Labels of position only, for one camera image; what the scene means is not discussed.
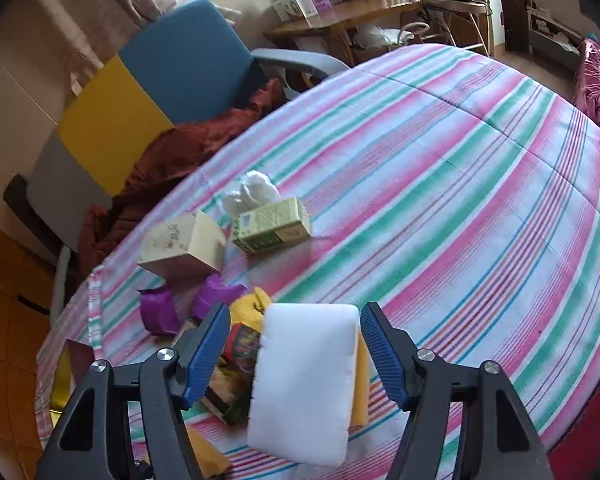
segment wooden desk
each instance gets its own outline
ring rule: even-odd
[[[330,11],[307,20],[298,19],[283,23],[264,32],[264,37],[280,48],[289,48],[294,38],[321,36],[332,56],[349,66],[354,66],[356,62],[351,52],[347,29],[383,16],[421,8],[419,0],[354,0],[337,4]]]

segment pink and green stripes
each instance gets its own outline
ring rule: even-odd
[[[136,266],[144,231],[197,208],[227,226],[220,197],[250,169],[302,198],[314,238],[257,262],[230,247],[226,281],[262,286],[277,301],[379,301],[395,325],[451,361],[497,359],[544,441],[560,437],[600,376],[600,130],[522,74],[441,45],[400,49],[319,85],[152,211],[41,350],[41,435],[72,320],[112,362],[155,348],[138,316],[137,290],[161,282]],[[248,449],[243,432],[199,406],[185,418],[232,460],[231,478],[371,480],[388,471],[406,416],[377,377],[369,413],[344,465],[329,472]],[[460,415],[453,407],[442,476]],[[132,408],[137,454],[139,417]]]

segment white foam sponge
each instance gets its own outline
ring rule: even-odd
[[[349,304],[274,303],[264,315],[247,444],[338,466],[347,452],[360,314]]]

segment curtain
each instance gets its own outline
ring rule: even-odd
[[[36,0],[59,32],[74,92],[175,0]]]

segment floor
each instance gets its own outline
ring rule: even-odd
[[[33,480],[42,454],[36,354],[49,331],[53,277],[53,267],[0,231],[0,472],[6,480]]]
[[[571,102],[575,90],[575,78],[574,73],[566,67],[550,59],[531,56],[524,52],[506,51],[495,59],[538,81]]]

